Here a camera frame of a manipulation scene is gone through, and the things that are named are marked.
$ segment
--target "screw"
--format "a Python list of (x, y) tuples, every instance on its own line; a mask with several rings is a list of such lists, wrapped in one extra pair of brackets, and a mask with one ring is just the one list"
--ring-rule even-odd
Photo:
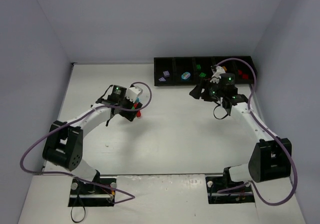
[(76, 190), (78, 188), (78, 183), (71, 184), (71, 190)]
[(110, 184), (110, 187), (112, 187), (112, 188), (117, 188), (117, 184), (116, 184), (116, 183), (111, 183), (111, 184)]

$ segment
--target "red object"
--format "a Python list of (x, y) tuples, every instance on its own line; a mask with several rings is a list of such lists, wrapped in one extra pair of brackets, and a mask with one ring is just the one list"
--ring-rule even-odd
[(244, 73), (244, 74), (242, 75), (242, 78), (243, 78), (243, 79), (249, 79), (249, 75), (247, 75), (247, 74)]
[(140, 112), (140, 111), (138, 111), (138, 112), (136, 113), (136, 117), (137, 117), (137, 118), (140, 118), (140, 117), (141, 117), (141, 112)]

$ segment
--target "black tray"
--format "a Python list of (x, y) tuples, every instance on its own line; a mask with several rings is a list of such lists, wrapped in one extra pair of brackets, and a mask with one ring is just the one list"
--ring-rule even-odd
[[(158, 57), (154, 58), (154, 85), (176, 86), (196, 85), (200, 77), (210, 78), (212, 76), (211, 66), (227, 58), (239, 58), (246, 61), (257, 75), (256, 67), (250, 56), (208, 56), (208, 57)], [(236, 84), (253, 84), (254, 77), (250, 69), (240, 61), (232, 60), (225, 62), (222, 66), (226, 72), (235, 74)], [(182, 79), (182, 74), (191, 74), (188, 80)]]

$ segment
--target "black cable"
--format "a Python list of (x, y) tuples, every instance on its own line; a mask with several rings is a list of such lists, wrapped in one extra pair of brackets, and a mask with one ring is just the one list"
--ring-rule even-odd
[[(81, 191), (81, 187), (80, 187), (80, 183), (78, 183), (78, 191), (77, 191), (77, 193), (76, 193), (76, 199), (75, 199), (75, 201), (73, 202), (73, 205), (72, 205), (72, 208), (71, 208), (71, 211), (70, 211), (71, 220), (72, 220), (74, 223), (81, 223), (81, 222), (85, 219), (85, 217), (86, 217), (86, 208), (85, 208), (85, 205), (84, 205), (83, 201), (81, 200), (81, 198), (80, 198), (80, 196), (79, 196), (80, 191)], [(73, 211), (73, 209), (74, 209), (74, 207), (75, 207), (75, 205), (76, 205), (77, 202), (80, 203), (81, 207), (82, 207), (83, 210), (84, 210), (84, 216), (83, 216), (83, 218), (82, 218), (80, 221), (75, 221), (74, 218), (73, 218), (73, 216), (72, 216), (72, 211)]]
[(217, 118), (216, 115), (215, 115), (215, 110), (216, 108), (220, 107), (220, 104), (218, 104), (214, 109), (213, 109), (213, 116), (218, 119), (218, 120), (222, 120), (222, 119), (225, 119), (229, 114), (227, 113), (225, 116), (223, 116), (222, 118)]
[(113, 86), (113, 84), (110, 85), (109, 88), (106, 89), (106, 91), (104, 92), (104, 94), (103, 94), (99, 99), (102, 99), (103, 97), (105, 97), (106, 93), (108, 92), (108, 90), (109, 90), (112, 86)]
[(212, 186), (210, 187), (210, 204), (212, 204), (212, 190), (214, 188), (214, 185), (212, 184)]

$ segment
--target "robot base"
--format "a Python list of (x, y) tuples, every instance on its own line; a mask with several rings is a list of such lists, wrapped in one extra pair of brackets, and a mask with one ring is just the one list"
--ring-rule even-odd
[[(117, 180), (116, 177), (100, 177), (100, 183), (115, 187)], [(115, 192), (96, 187), (94, 193), (88, 193), (83, 183), (73, 179), (68, 207), (82, 207), (77, 196), (82, 200), (85, 207), (113, 207), (115, 202)]]
[(211, 187), (206, 187), (208, 203), (209, 204), (240, 204), (240, 203), (254, 203), (255, 198), (250, 187), (244, 187), (238, 190), (230, 191), (228, 193), (218, 193), (219, 190), (225, 188), (232, 188), (243, 184), (243, 182), (234, 183), (234, 185), (226, 186), (223, 176), (207, 176), (206, 183), (213, 182)]

